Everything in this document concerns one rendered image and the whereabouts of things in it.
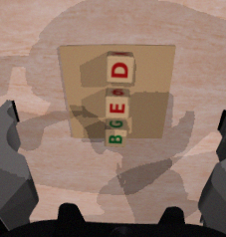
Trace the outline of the wooden letter block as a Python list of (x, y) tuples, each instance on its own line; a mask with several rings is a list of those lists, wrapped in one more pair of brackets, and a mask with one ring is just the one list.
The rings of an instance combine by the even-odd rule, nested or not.
[(108, 51), (106, 82), (131, 84), (133, 66), (134, 56), (132, 52)]
[(107, 88), (105, 117), (111, 119), (128, 119), (129, 104), (129, 89)]
[(105, 146), (125, 147), (126, 135), (126, 119), (106, 119)]

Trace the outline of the tan square mat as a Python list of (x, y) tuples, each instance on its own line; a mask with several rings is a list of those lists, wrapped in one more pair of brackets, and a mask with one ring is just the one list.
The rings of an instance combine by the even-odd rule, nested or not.
[[(126, 138), (162, 138), (175, 45), (72, 45), (60, 54), (73, 138), (105, 138), (107, 88), (129, 89)], [(108, 51), (132, 52), (131, 84), (106, 83)]]

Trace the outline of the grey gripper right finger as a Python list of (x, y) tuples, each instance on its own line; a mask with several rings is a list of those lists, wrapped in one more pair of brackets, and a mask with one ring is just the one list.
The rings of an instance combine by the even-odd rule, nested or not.
[(226, 234), (226, 110), (223, 110), (217, 130), (222, 135), (216, 150), (220, 162), (215, 164), (202, 189), (198, 201), (199, 223)]

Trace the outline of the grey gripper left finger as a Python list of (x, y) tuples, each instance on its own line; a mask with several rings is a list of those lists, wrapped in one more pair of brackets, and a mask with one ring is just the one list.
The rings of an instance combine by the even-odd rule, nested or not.
[(30, 223), (39, 196), (28, 163), (18, 153), (21, 141), (14, 101), (0, 107), (0, 235)]

